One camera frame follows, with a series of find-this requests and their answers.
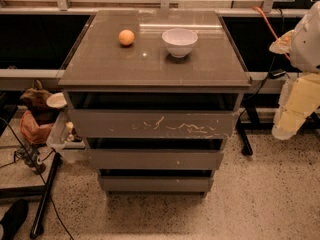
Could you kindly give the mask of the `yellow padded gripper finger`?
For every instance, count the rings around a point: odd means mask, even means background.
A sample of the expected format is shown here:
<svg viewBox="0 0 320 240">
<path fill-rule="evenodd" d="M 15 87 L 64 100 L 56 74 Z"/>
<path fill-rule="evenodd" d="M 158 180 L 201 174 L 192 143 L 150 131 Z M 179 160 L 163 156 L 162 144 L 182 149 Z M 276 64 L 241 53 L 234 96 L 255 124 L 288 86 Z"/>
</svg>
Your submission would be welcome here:
<svg viewBox="0 0 320 240">
<path fill-rule="evenodd" d="M 296 80 L 288 79 L 282 87 L 278 104 L 272 135 L 279 140 L 288 140 L 320 106 L 320 75 L 309 73 Z"/>
</svg>

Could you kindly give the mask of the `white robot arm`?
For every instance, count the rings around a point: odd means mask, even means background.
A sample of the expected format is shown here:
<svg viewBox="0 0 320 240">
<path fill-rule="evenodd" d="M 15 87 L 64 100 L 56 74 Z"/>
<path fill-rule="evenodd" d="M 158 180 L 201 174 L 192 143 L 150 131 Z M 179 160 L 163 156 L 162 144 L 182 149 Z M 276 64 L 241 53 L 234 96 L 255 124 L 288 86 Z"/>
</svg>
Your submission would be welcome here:
<svg viewBox="0 0 320 240">
<path fill-rule="evenodd" d="M 320 106 L 320 2 L 293 30 L 274 41 L 269 50 L 288 53 L 291 65 L 302 72 L 296 80 L 287 80 L 283 85 L 274 116 L 272 135 L 288 140 Z"/>
</svg>

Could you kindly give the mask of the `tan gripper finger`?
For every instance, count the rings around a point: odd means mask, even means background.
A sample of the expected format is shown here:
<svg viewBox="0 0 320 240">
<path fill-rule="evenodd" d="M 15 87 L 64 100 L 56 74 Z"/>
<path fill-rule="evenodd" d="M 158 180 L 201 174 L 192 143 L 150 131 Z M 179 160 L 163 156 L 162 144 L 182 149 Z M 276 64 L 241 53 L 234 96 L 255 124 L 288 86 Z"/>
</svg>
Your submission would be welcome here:
<svg viewBox="0 0 320 240">
<path fill-rule="evenodd" d="M 270 45 L 269 50 L 275 54 L 289 54 L 293 34 L 293 30 L 286 32 Z"/>
</svg>

